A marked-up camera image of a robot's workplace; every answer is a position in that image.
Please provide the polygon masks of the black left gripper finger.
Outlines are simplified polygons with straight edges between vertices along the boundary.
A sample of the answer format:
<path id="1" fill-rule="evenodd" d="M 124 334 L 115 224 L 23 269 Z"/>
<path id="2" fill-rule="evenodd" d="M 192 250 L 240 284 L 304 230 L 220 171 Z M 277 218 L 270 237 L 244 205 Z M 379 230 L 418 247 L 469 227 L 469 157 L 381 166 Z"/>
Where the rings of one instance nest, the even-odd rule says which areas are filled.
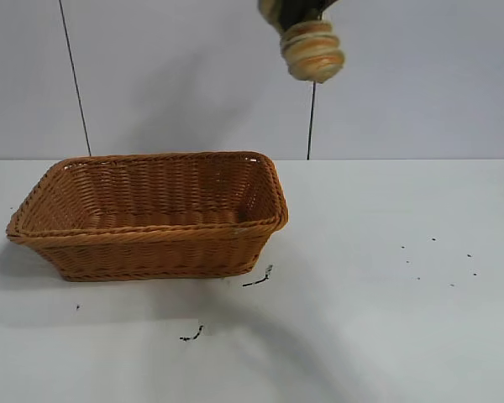
<path id="1" fill-rule="evenodd" d="M 278 32 L 286 32 L 292 26 L 318 20 L 337 0 L 280 0 L 271 9 L 271 25 Z"/>

